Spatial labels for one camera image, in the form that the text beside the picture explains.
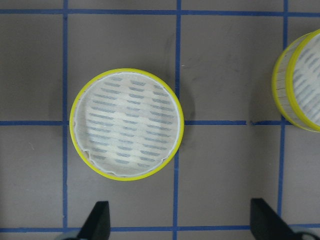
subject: grid square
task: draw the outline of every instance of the grid square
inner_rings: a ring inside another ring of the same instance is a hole
[[[281,17],[183,16],[185,119],[279,120],[271,75],[282,51],[282,27]]]
[[[1,0],[0,9],[61,9],[64,0]]]
[[[93,171],[68,144],[69,227],[81,227],[97,201],[109,201],[112,227],[172,226],[173,160],[152,176],[121,182]]]
[[[278,11],[284,9],[282,0],[183,0],[185,10],[218,11]]]
[[[61,127],[1,126],[0,131],[0,227],[61,227]]]
[[[318,0],[288,0],[289,12],[319,13],[320,2]]]
[[[1,240],[54,240],[59,232],[1,232]]]
[[[69,110],[89,80],[111,69],[142,69],[175,86],[175,16],[70,15],[68,42]]]
[[[172,233],[166,231],[111,232],[109,240],[172,240]]]
[[[62,17],[0,15],[0,120],[62,118]]]
[[[175,10],[176,0],[69,0],[71,9]]]
[[[254,240],[249,230],[226,230],[226,231],[180,231],[178,240]]]
[[[319,223],[320,135],[285,129],[282,217],[288,224]]]
[[[280,126],[186,126],[178,225],[248,225],[251,198],[275,209],[279,139]]]
[[[288,17],[288,45],[299,37],[318,30],[320,17]]]

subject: blue grid line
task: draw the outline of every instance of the blue grid line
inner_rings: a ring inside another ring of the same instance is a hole
[[[184,125],[247,125],[247,122],[244,120],[186,120]]]
[[[282,120],[265,120],[265,121],[256,121],[256,122],[251,121],[250,123],[254,126],[265,126],[265,125],[280,126],[281,124],[283,124],[283,121]],[[289,121],[285,121],[284,124],[285,125],[292,125],[292,123]]]
[[[0,121],[0,126],[63,126],[63,121],[34,121],[34,120],[21,120],[21,121]]]
[[[180,99],[180,53],[181,53],[181,0],[176,0],[175,25],[175,94]],[[172,213],[172,240],[177,240],[178,232],[178,195],[179,195],[179,150],[174,156],[173,173],[173,213]]]
[[[64,14],[64,9],[0,9],[0,14]],[[130,9],[68,9],[67,14],[109,15],[194,15],[194,16],[256,16],[319,18],[320,12],[230,11],[230,10],[130,10]]]
[[[62,233],[60,227],[18,227],[18,228],[0,228],[0,233]]]
[[[226,226],[180,226],[178,231],[231,231],[231,230],[249,230],[249,225],[226,225]]]
[[[295,226],[318,228],[320,224],[296,224]],[[80,227],[19,227],[0,228],[0,233],[62,233],[79,231]],[[219,225],[219,226],[122,226],[111,227],[111,232],[183,232],[183,231],[232,231],[249,230],[249,225]]]
[[[277,199],[277,214],[282,215],[282,197],[284,185],[284,163],[285,163],[285,135],[286,135],[286,120],[282,116],[282,124],[280,131],[280,156],[279,156],[279,176],[278,176],[278,199]]]
[[[288,0],[283,0],[283,12],[287,13],[289,8]],[[288,45],[288,17],[283,16],[283,49]],[[280,154],[279,154],[279,175],[278,175],[278,199],[277,214],[282,215],[283,187],[284,187],[284,167],[285,167],[285,138],[286,138],[286,119],[281,116],[280,131]]]
[[[68,0],[63,0],[62,120],[68,122]],[[68,227],[68,126],[62,129],[62,226]]]
[[[245,120],[185,120],[185,125],[247,125]],[[259,121],[251,122],[252,125],[280,125],[281,121]],[[0,126],[69,126],[69,121],[47,121],[47,120],[10,120],[0,121]]]
[[[0,14],[63,14],[63,9],[0,9]]]

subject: round filter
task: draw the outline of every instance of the round filter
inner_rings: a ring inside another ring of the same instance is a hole
[[[70,114],[73,144],[85,163],[114,180],[162,169],[182,140],[184,117],[170,87],[146,71],[120,68],[89,81]]]
[[[272,92],[289,122],[320,132],[320,30],[284,50],[273,70]]]

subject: white mesh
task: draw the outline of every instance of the white mesh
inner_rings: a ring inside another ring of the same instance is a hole
[[[320,35],[312,38],[298,57],[293,90],[303,113],[320,125]]]
[[[74,134],[97,168],[118,177],[145,174],[168,158],[180,129],[177,105],[154,79],[133,72],[105,76],[82,95]]]

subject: mesh disc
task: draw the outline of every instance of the mesh disc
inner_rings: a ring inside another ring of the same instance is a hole
[[[139,176],[161,165],[177,144],[181,124],[167,89],[136,72],[95,81],[82,94],[73,119],[86,158],[118,177]]]

